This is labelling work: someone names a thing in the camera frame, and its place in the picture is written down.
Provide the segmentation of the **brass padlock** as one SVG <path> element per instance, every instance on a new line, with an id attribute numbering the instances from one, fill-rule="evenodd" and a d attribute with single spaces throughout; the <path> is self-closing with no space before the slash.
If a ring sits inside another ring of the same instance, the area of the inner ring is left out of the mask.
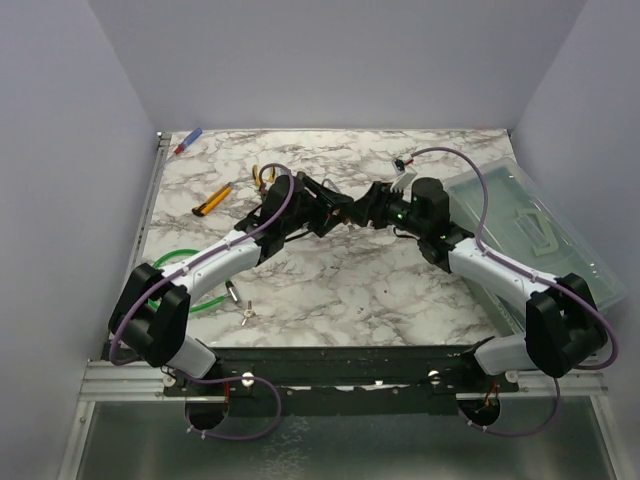
<path id="1" fill-rule="evenodd" d="M 342 210 L 348 207 L 354 199 L 344 194 L 338 186 L 329 178 L 325 178 L 321 181 L 321 186 L 325 190 L 325 200 L 329 209 L 329 214 L 342 217 Z"/>

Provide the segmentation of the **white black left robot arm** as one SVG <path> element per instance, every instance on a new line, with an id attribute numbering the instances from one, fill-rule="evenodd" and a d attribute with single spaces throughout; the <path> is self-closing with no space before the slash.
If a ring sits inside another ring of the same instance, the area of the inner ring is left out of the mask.
<path id="1" fill-rule="evenodd" d="M 302 227 L 325 235 L 340 223 L 340 211 L 353 201 L 303 173 L 285 173 L 266 191 L 261 205 L 214 245 L 164 269 L 139 265 L 109 321 L 110 361 L 127 364 L 119 353 L 120 346 L 126 346 L 133 360 L 177 370 L 187 375 L 197 393 L 214 393 L 222 372 L 215 365 L 215 353 L 186 332 L 192 303 L 278 253 L 286 237 Z"/>

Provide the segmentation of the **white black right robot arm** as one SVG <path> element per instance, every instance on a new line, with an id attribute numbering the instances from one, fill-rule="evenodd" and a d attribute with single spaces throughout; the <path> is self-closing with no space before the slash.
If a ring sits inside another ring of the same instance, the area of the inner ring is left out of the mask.
<path id="1" fill-rule="evenodd" d="M 479 247 L 475 235 L 452 222 L 449 196 L 434 178 L 416 180 L 408 200 L 375 182 L 342 213 L 358 226 L 392 225 L 410 233 L 430 264 L 483 285 L 524 315 L 524 332 L 481 343 L 461 365 L 461 382 L 471 391 L 485 390 L 507 371 L 560 378 L 608 340 L 584 279 L 539 272 Z"/>

